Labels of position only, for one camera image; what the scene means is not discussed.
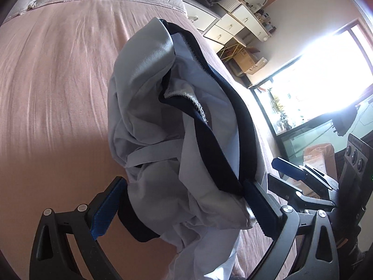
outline knob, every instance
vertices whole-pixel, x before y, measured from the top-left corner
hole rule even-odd
[[[354,152],[352,153],[352,156],[351,156],[352,165],[355,165],[356,160],[357,160],[357,150],[354,150]]]
[[[351,146],[350,145],[346,148],[346,155],[347,156],[351,155]]]
[[[364,168],[364,160],[360,158],[359,162],[357,162],[357,170],[359,172],[362,172]]]

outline cable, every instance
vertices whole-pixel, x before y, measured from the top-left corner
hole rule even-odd
[[[357,122],[356,122],[356,124],[355,124],[355,126],[354,126],[354,129],[351,131],[351,133],[354,132],[354,130],[355,130],[356,126],[359,124],[359,122],[360,122],[363,126],[366,126],[366,125],[369,125],[369,124],[372,123],[372,122],[369,122],[368,124],[365,124],[365,125],[364,125],[364,124],[360,121],[361,117],[363,116],[363,114],[367,111],[367,109],[368,109],[370,106],[372,106],[372,105],[371,105],[371,104],[368,104],[367,108],[364,109],[364,111],[360,114],[359,119],[357,120]]]

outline dresser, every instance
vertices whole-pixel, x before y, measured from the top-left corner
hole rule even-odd
[[[184,5],[189,20],[216,53],[244,28],[261,41],[266,41],[271,36],[245,5],[240,5],[231,13],[219,5],[206,8],[194,0],[184,0]]]

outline white wall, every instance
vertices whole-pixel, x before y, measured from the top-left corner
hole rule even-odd
[[[261,70],[248,75],[253,84],[299,56],[317,38],[361,18],[352,0],[276,0],[265,11],[277,30],[268,41],[253,43],[261,51],[258,55],[268,60]]]

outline wire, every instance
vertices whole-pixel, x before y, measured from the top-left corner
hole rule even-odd
[[[371,123],[373,122],[373,121],[372,121],[372,122],[369,122],[369,123],[367,123],[367,124],[363,124],[363,123],[360,121],[361,117],[363,116],[363,114],[367,111],[367,109],[368,109],[370,106],[372,106],[372,104],[368,104],[367,108],[364,109],[364,111],[360,114],[359,119],[356,121],[356,124],[355,124],[355,126],[354,126],[354,129],[351,131],[351,133],[354,132],[354,130],[355,130],[356,126],[359,124],[359,122],[360,122],[363,126],[369,125],[369,124],[371,124]]]
[[[326,131],[324,131],[321,135],[317,136],[315,139],[313,139],[310,143],[308,143],[306,146],[302,147],[300,150],[296,151],[294,154],[292,154],[289,159],[291,157],[294,157],[297,153],[305,150],[306,147],[310,146],[312,143],[314,143],[318,138],[320,138],[324,133],[326,133],[327,131],[329,131],[329,129],[331,129],[333,126],[330,126]]]

